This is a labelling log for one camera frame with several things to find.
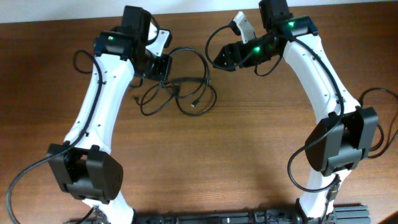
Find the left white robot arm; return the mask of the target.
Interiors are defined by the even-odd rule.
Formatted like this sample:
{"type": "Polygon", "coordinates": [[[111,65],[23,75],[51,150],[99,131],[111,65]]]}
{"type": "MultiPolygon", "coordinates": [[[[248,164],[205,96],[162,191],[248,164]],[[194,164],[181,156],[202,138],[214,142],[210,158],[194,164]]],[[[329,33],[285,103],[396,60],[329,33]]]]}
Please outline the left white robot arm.
{"type": "Polygon", "coordinates": [[[95,39],[89,88],[63,144],[51,144],[49,166],[62,192],[97,208],[105,223],[132,223],[122,193],[123,168],[111,139],[124,94],[134,77],[166,81],[172,63],[162,50],[172,39],[150,12],[126,6],[122,23],[95,39]]]}

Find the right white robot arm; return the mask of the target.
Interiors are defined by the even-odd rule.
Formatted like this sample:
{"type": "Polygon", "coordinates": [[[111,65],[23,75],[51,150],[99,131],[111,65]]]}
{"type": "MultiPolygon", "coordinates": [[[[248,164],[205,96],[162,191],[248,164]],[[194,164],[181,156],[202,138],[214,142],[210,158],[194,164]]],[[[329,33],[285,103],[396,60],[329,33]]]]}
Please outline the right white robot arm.
{"type": "Polygon", "coordinates": [[[277,57],[301,82],[317,125],[302,152],[311,167],[307,185],[293,209],[269,209],[266,223],[369,223],[364,205],[335,206],[345,178],[366,159],[378,116],[352,97],[329,62],[315,24],[308,16],[294,17],[285,1],[261,1],[259,10],[266,33],[257,37],[240,12],[229,23],[239,42],[225,45],[211,61],[229,72],[257,67],[277,57]]]}

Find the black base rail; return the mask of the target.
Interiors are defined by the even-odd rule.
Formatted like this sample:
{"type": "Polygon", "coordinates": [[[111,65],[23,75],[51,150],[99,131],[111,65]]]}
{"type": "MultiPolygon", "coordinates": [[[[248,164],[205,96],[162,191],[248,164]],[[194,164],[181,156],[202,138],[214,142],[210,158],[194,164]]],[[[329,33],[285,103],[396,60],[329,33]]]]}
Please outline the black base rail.
{"type": "MultiPolygon", "coordinates": [[[[320,220],[304,219],[294,209],[269,209],[266,211],[248,211],[241,213],[209,213],[201,215],[157,215],[136,216],[133,224],[283,224],[283,223],[319,223],[320,220]]],[[[370,224],[369,210],[365,205],[336,207],[324,219],[323,223],[370,224]]]]}

